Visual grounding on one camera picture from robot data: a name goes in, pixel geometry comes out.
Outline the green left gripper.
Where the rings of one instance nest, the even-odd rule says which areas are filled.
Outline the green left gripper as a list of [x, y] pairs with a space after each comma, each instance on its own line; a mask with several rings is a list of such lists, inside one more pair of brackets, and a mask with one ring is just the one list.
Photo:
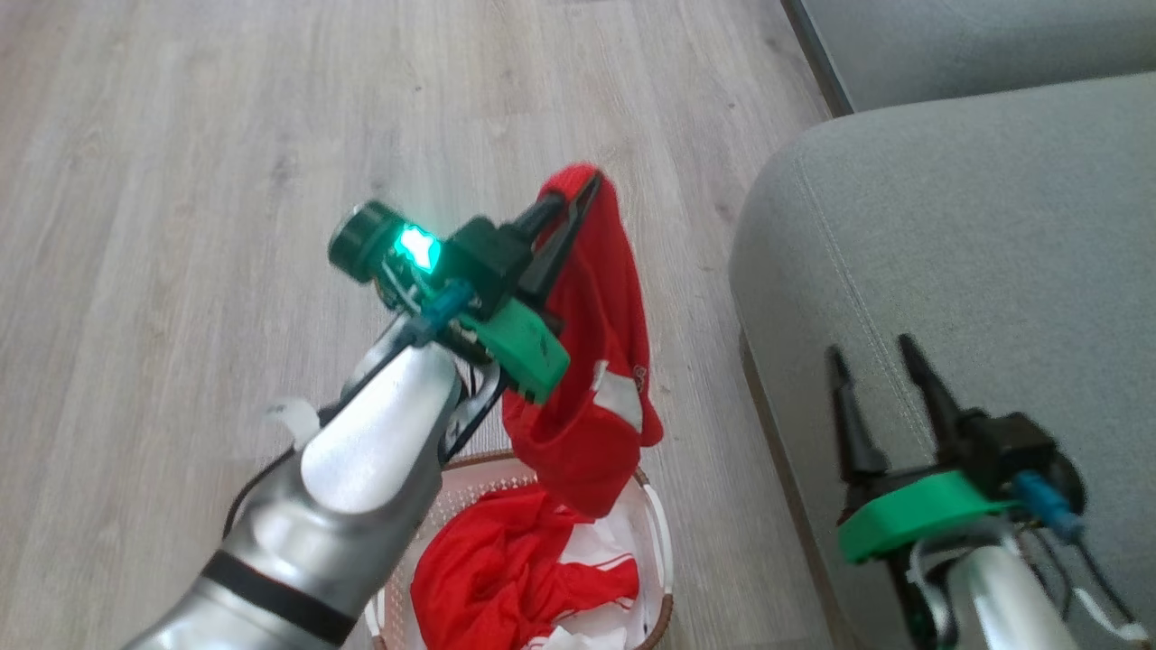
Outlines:
[[[516, 235], [528, 239], [533, 251], [532, 263], [520, 276], [523, 297], [550, 295], [602, 180], [602, 173], [592, 173], [573, 199], [547, 193], [516, 217]], [[525, 400], [548, 402], [566, 374], [570, 355], [536, 311], [521, 301], [507, 300], [488, 320], [464, 312], [459, 323], [476, 334]]]

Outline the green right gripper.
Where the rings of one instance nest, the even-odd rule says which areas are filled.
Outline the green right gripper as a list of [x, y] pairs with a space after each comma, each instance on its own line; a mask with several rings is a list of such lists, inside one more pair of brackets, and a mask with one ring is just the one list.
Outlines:
[[[957, 429], [962, 414], [958, 402], [911, 334], [901, 334], [899, 349], [909, 379], [920, 391], [928, 412], [938, 461], [959, 461], [963, 448]], [[835, 345], [827, 349], [827, 386], [833, 402], [835, 451], [843, 483], [868, 485], [885, 477], [889, 464], [864, 423], [853, 376], [842, 349]], [[947, 470], [918, 478], [883, 497], [870, 498], [839, 524], [838, 546], [844, 560], [860, 564], [925, 535], [944, 534], [986, 515], [1006, 514], [1016, 505], [1016, 498], [988, 498], [962, 470]]]

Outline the plain red garment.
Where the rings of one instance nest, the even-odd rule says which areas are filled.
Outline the plain red garment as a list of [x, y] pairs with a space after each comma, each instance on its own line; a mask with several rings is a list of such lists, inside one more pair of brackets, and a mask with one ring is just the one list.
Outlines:
[[657, 445], [662, 423], [651, 402], [651, 342], [639, 271], [612, 180], [590, 163], [553, 173], [540, 195], [573, 201], [599, 183], [546, 311], [563, 322], [566, 374], [544, 404], [507, 391], [502, 421], [517, 459], [575, 514], [602, 518]]

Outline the red white striped garment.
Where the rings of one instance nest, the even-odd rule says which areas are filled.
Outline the red white striped garment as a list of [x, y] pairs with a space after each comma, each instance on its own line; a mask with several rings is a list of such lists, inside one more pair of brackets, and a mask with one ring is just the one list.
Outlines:
[[536, 482], [466, 507], [433, 535], [410, 579], [427, 650], [525, 650], [562, 618], [633, 601], [639, 574], [624, 552], [607, 562], [561, 559], [575, 530], [599, 519]]

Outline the white basket brown rim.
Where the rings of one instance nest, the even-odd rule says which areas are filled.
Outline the white basket brown rim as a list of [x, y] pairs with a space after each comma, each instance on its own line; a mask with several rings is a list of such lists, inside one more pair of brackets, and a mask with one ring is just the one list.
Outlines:
[[[363, 620], [371, 650], [427, 650], [410, 601], [410, 579], [429, 542], [484, 494], [533, 482], [536, 473], [509, 451], [451, 461], [433, 510], [422, 522], [391, 579], [365, 606]], [[639, 574], [636, 599], [562, 618], [557, 631], [534, 638], [525, 650], [654, 650], [659, 645], [673, 612], [676, 573], [664, 505], [640, 470], [620, 493], [612, 514], [575, 530], [561, 559], [607, 562], [614, 552], [635, 560]]]

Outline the grey sofa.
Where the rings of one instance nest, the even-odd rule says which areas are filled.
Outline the grey sofa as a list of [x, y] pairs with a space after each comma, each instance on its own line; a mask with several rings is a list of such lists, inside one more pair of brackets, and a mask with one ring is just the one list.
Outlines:
[[838, 346], [892, 470], [934, 457], [911, 334], [963, 407], [1024, 412], [1085, 481], [1085, 544], [1156, 643], [1156, 71], [805, 131], [746, 199], [728, 280], [749, 383], [833, 621], [911, 650], [854, 567], [827, 394]]

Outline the grey sofa adjoining section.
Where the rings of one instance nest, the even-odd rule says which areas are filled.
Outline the grey sofa adjoining section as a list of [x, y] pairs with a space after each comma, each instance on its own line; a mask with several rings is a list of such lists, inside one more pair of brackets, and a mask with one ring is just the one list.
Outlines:
[[780, 0], [833, 115], [1156, 71], [1156, 0]]

